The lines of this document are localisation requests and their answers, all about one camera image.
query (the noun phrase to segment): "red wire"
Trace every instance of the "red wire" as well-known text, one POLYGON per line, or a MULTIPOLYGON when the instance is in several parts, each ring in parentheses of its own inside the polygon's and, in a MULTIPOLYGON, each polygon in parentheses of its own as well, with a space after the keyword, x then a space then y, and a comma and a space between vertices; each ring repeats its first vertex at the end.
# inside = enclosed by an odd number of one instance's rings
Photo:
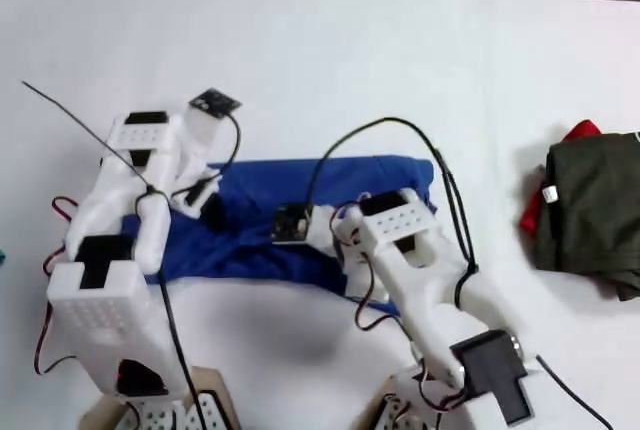
MULTIPOLYGON (((71 218, 72 218, 71 215, 69 215, 66 211, 60 208, 60 206, 58 205, 59 201, 66 202, 69 205, 73 205, 74 207, 78 206, 78 202, 76 202, 75 200, 69 197, 64 197, 64 196, 57 196, 53 200, 51 200, 51 207, 54 209, 54 211, 58 215, 60 215, 62 218, 64 218, 67 222, 71 222, 71 218)), ((44 262, 42 262, 42 271, 47 276, 47 278, 51 278, 51 270, 49 269, 49 266, 56 258, 62 255, 64 251, 65 251, 65 246, 62 245, 56 251, 51 253, 44 260, 44 262)), ((49 373, 51 370, 53 370, 55 367, 57 367, 60 363, 64 362, 65 360, 76 358, 74 355, 68 355, 66 357, 59 358, 58 360, 53 362, 51 365, 49 365, 46 369, 42 371, 40 370, 40 352, 42 351, 44 340, 49 331, 49 325, 51 324, 52 317, 53 317, 53 307, 49 302, 47 302, 47 309, 44 314, 44 323, 42 324, 42 330, 40 331, 40 336, 38 337, 38 343, 36 344, 36 351, 33 355, 33 369, 35 370, 36 374, 40 376, 49 373)))
POLYGON ((62 208, 60 208, 60 206, 58 205, 58 201, 67 202, 69 205, 73 205, 74 207, 78 206, 78 202, 76 202, 72 198, 65 197, 62 195, 58 195, 57 197, 54 197, 53 200, 51 200, 51 206, 53 207, 55 212, 58 215, 60 215, 62 218, 64 218, 67 222, 71 222, 71 215, 69 215, 62 208))
POLYGON ((65 246, 62 245, 59 249, 49 255, 45 261, 42 263, 42 271, 47 277, 51 277, 51 270, 49 270, 49 265, 53 262, 57 257, 62 255, 65 251, 65 246))
POLYGON ((349 200, 348 202, 344 202, 341 205, 338 205, 336 207, 336 209, 333 211, 333 215, 331 215, 331 219, 329 220, 329 230, 331 230, 331 234, 335 237, 336 240, 338 240, 342 245, 344 245, 345 247, 350 247, 351 243, 349 242, 343 242, 342 240, 340 240, 338 238, 338 236, 336 235, 335 230, 333 229, 333 221, 336 219, 336 217, 338 216, 338 214, 342 211, 342 209, 344 207, 346 207, 347 205, 358 205, 358 201, 357 200, 349 200))

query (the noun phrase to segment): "blue cloth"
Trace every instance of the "blue cloth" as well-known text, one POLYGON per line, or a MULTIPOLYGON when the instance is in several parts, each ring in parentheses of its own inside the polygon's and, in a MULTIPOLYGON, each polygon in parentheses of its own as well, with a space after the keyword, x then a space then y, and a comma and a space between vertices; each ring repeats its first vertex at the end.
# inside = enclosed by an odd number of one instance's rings
MULTIPOLYGON (((163 260, 167 280, 185 276, 284 280, 344 295, 346 277, 333 258, 313 248, 270 242, 273 215, 282 203, 303 202, 316 160, 237 162, 220 183, 228 229, 213 233, 203 222, 172 213, 163 260)), ((325 163, 313 203, 337 206, 372 194, 415 189, 425 202, 433 166, 406 157, 333 158, 325 163)), ((135 237, 135 215, 122 230, 135 237)))

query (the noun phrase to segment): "white table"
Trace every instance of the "white table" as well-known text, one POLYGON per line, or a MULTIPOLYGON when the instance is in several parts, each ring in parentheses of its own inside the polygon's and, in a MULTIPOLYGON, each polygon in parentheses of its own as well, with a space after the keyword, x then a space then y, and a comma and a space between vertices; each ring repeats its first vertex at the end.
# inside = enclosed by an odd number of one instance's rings
MULTIPOLYGON (((73 428, 98 397, 77 363, 38 378, 31 360, 40 264, 65 228, 49 201, 85 195, 102 150, 22 79, 103 135, 116 113, 179 109, 215 86, 244 102, 240 159, 317 157, 373 118, 413 120, 453 168, 482 268, 539 330, 540 352, 617 429, 635 428, 640 301, 532 270, 514 222, 524 176, 577 121, 637 129, 638 35, 640 5, 613 1, 0 0, 3 428, 73 428)), ((223 160, 233 132, 221 135, 223 160)), ((393 126, 339 152, 371 153, 429 157, 393 126)), ((188 356, 222 371, 246 428, 346 428, 410 361, 393 325, 362 334, 353 304, 317 289, 172 287, 188 356)), ((43 360, 66 351, 54 323, 43 360)))

